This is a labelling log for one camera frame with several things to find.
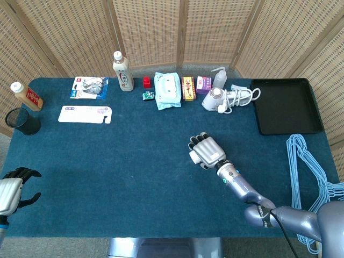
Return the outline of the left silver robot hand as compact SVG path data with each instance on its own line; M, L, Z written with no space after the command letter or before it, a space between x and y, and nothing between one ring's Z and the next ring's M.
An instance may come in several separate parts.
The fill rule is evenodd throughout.
M35 203L41 196L37 192L32 198L22 200L23 185L31 177L41 177L42 175L33 169L19 167L8 172L1 179L1 216L11 216L17 209Z

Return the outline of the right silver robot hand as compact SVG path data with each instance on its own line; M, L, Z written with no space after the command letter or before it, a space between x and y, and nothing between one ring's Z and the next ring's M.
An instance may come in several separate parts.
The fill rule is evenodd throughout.
M188 147L194 164L200 164L203 169L214 168L218 162L226 160L223 149L206 132L192 136Z

